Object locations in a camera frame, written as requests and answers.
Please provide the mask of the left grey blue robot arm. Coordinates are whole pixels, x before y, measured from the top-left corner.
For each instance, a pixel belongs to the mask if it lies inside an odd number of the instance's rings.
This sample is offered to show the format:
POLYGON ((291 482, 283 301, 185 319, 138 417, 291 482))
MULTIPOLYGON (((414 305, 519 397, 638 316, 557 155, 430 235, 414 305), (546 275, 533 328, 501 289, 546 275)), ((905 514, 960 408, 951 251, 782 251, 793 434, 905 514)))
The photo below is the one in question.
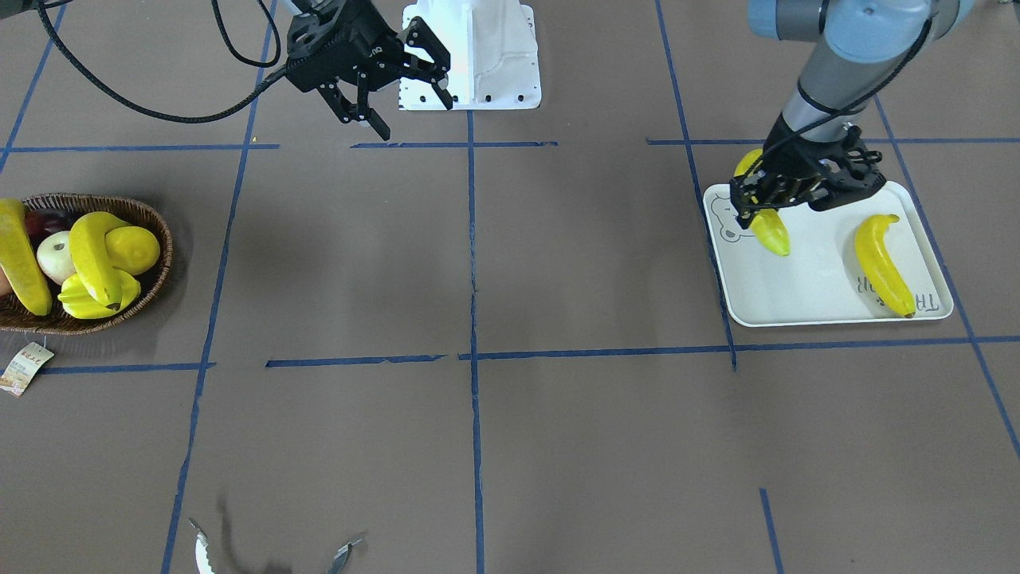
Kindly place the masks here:
POLYGON ((730 181, 737 224, 750 229, 768 210, 826 211, 871 199, 886 178, 857 118, 973 8, 972 1, 751 1, 754 33, 813 50, 761 156, 730 181))

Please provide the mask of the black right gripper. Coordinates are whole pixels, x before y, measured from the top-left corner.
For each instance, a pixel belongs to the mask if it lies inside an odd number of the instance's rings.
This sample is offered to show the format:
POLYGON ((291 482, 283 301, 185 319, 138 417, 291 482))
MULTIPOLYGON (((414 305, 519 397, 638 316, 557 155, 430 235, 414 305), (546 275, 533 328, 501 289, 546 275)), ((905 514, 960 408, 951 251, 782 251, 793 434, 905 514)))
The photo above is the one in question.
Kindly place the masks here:
POLYGON ((371 1, 290 4, 294 16, 287 33, 284 75, 303 93, 317 88, 342 124, 364 124, 385 142, 392 137, 389 124, 368 104, 367 89, 359 88, 357 101, 352 102, 337 81, 356 86, 364 79, 374 92, 403 73, 404 79, 429 85, 441 108, 454 108, 454 97, 447 89, 449 49, 422 16, 412 16, 397 38, 371 1))

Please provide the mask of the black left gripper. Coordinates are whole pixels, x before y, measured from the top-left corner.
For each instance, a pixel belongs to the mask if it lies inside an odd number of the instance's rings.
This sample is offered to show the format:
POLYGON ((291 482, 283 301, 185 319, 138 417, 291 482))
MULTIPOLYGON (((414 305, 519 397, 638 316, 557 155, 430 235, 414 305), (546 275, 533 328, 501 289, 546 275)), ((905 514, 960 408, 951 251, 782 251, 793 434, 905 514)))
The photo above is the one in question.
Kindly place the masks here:
POLYGON ((761 159, 737 168, 730 179, 730 203, 740 228, 765 210, 808 204, 821 212, 871 199, 885 182, 882 154, 867 148, 856 126, 832 141, 814 142, 794 133, 783 117, 769 131, 761 159))

